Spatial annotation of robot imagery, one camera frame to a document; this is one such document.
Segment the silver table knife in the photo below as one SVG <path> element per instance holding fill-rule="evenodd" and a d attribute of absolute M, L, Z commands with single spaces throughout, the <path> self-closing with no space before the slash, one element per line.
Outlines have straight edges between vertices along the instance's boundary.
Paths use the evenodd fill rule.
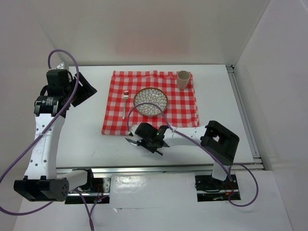
<path fill-rule="evenodd" d="M 137 141 L 137 140 L 133 140 L 133 139 L 130 139 L 128 137 L 125 137 L 125 139 L 132 145 L 134 145 L 134 142 Z"/>

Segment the red white checkered cloth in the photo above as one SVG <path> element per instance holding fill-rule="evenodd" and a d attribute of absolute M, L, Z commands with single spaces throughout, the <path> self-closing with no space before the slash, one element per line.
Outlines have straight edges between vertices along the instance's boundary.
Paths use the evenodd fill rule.
<path fill-rule="evenodd" d="M 168 106 L 164 111 L 166 117 L 143 116 L 136 110 L 132 113 L 135 94 L 143 88 L 158 88 L 168 97 Z M 129 91 L 126 103 L 126 117 L 122 119 L 124 91 Z M 177 72 L 162 71 L 114 71 L 111 77 L 107 106 L 102 127 L 103 135 L 127 135 L 127 126 L 149 123 L 155 128 L 168 122 L 173 127 L 199 126 L 198 109 L 193 79 L 188 86 L 177 88 Z"/>

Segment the silver fork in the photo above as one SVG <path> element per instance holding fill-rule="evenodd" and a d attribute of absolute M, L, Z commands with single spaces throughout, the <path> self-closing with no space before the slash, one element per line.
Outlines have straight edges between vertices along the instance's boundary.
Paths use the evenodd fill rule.
<path fill-rule="evenodd" d="M 123 106 L 123 112 L 122 112 L 122 119 L 123 120 L 126 117 L 126 103 L 127 103 L 128 98 L 129 98 L 129 91 L 125 90 L 124 94 L 123 94 L 123 99 L 124 99 L 124 106 Z"/>

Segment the patterned ceramic plate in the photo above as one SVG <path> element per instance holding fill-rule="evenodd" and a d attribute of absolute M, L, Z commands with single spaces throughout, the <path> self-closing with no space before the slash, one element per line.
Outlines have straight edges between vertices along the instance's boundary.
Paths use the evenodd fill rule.
<path fill-rule="evenodd" d="M 157 116 L 168 106 L 167 95 L 158 88 L 143 88 L 133 99 L 136 110 L 144 116 Z"/>

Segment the beige paper cup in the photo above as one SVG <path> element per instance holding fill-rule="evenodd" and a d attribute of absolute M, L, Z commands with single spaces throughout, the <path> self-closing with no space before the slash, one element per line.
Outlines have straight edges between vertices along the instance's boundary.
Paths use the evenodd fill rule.
<path fill-rule="evenodd" d="M 190 81 L 191 74 L 188 71 L 179 71 L 177 73 L 177 88 L 180 90 L 185 89 Z"/>

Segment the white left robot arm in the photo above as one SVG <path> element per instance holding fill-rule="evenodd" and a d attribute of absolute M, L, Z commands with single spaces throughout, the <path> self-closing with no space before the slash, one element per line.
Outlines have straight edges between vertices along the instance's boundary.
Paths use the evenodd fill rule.
<path fill-rule="evenodd" d="M 66 70 L 49 70 L 48 84 L 34 103 L 36 121 L 31 158 L 22 180 L 14 182 L 14 190 L 31 202 L 63 202 L 76 188 L 90 192 L 95 186 L 90 169 L 77 168 L 57 177 L 56 157 L 60 133 L 70 106 L 78 106 L 97 90 L 78 72 L 75 76 Z"/>

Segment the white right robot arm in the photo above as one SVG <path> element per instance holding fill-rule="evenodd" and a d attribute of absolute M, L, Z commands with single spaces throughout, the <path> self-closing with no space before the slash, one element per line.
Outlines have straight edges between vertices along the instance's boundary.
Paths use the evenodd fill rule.
<path fill-rule="evenodd" d="M 231 180 L 231 166 L 240 138 L 217 121 L 211 120 L 205 126 L 194 128 L 164 125 L 158 129 L 148 123 L 140 123 L 131 127 L 129 135 L 137 139 L 134 142 L 137 146 L 159 155 L 162 155 L 161 148 L 197 146 L 214 160 L 210 177 L 212 187 L 220 189 L 227 179 Z"/>

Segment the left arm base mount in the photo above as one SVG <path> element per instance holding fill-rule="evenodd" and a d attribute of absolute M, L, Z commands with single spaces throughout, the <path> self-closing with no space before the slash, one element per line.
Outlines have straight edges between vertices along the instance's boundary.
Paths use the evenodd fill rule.
<path fill-rule="evenodd" d="M 110 203 L 111 178 L 92 178 L 91 185 L 83 185 L 77 188 L 82 194 L 87 204 L 108 204 Z M 68 194 L 66 205 L 83 204 L 80 195 L 72 191 Z"/>

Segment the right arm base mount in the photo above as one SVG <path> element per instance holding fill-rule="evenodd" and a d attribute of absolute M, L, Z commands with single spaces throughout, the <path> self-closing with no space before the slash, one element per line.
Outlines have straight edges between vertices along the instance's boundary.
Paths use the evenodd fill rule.
<path fill-rule="evenodd" d="M 231 175 L 232 180 L 226 178 L 225 181 L 220 181 L 212 178 L 210 175 L 196 175 L 195 188 L 198 202 L 216 202 L 240 200 L 239 186 L 237 178 L 234 174 Z"/>

